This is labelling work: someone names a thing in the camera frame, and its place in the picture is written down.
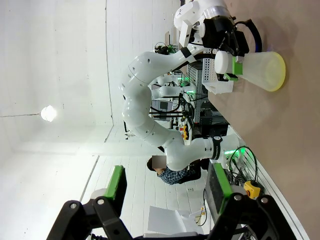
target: screw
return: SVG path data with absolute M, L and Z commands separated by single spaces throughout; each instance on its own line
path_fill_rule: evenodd
M 234 196 L 234 200 L 236 200 L 236 201 L 240 201 L 241 199 L 242 199 L 242 196 L 240 196 L 240 195 Z
M 99 205 L 102 205 L 102 204 L 104 204 L 104 203 L 105 203 L 105 201 L 104 201 L 103 199 L 99 199 L 99 200 L 98 200 L 98 204 L 99 204 Z
M 268 202 L 268 198 L 266 198 L 266 197 L 261 198 L 261 202 L 263 204 L 266 204 Z

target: desk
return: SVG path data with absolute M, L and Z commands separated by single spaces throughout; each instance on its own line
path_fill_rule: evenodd
M 225 1 L 238 21 L 251 18 L 263 50 L 286 63 L 286 80 L 267 92 L 241 79 L 232 93 L 209 100 L 254 151 L 311 239 L 320 223 L 320 2 L 316 0 Z M 254 40 L 245 35 L 251 50 Z

